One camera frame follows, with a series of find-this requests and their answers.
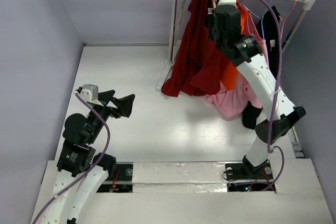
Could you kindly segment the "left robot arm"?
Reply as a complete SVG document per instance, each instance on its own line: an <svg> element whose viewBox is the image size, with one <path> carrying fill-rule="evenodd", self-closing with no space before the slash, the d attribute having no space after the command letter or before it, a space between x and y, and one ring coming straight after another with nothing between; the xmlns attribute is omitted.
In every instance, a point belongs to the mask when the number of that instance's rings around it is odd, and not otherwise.
<svg viewBox="0 0 336 224"><path fill-rule="evenodd" d="M89 113L66 118L52 198L33 223L79 223L102 183L118 178L116 158L106 153L111 140L107 120L129 118L135 95L116 98L114 94L114 90L99 92L93 84L75 90Z"/></svg>

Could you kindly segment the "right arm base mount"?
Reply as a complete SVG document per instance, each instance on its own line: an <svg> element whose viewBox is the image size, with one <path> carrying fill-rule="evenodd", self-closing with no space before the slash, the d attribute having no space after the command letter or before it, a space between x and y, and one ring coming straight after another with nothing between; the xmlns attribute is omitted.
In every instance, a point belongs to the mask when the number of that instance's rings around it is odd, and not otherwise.
<svg viewBox="0 0 336 224"><path fill-rule="evenodd" d="M241 162L226 163L222 178L229 191L276 191L269 160L253 166L244 156Z"/></svg>

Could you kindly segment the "dark red t shirt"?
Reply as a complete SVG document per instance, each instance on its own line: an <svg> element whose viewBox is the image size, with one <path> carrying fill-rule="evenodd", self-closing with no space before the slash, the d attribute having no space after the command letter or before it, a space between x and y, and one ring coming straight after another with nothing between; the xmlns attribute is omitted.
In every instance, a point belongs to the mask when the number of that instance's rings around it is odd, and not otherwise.
<svg viewBox="0 0 336 224"><path fill-rule="evenodd" d="M171 77L161 91L177 97L180 92L190 96L217 94L220 90L224 55L208 39L208 8L212 0L191 0L190 18L184 30Z"/></svg>

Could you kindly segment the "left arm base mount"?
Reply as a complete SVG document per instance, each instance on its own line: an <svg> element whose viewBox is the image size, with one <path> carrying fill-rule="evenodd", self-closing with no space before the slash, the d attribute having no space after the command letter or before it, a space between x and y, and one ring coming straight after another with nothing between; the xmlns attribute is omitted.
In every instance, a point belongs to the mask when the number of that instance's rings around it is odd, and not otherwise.
<svg viewBox="0 0 336 224"><path fill-rule="evenodd" d="M114 177L108 177L98 188L98 193L131 193L133 191L133 163L117 163Z"/></svg>

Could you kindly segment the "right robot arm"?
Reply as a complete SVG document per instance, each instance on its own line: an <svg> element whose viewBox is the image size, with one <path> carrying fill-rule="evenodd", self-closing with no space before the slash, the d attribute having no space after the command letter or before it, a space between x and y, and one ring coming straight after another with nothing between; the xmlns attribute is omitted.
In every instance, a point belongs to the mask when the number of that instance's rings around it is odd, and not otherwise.
<svg viewBox="0 0 336 224"><path fill-rule="evenodd" d="M257 137L241 166L243 174L253 178L268 159L268 148L285 136L306 111L295 106L276 86L259 43L251 35L242 35L240 18L235 6L218 5L210 15L209 29L216 47L250 84L266 115L255 127Z"/></svg>

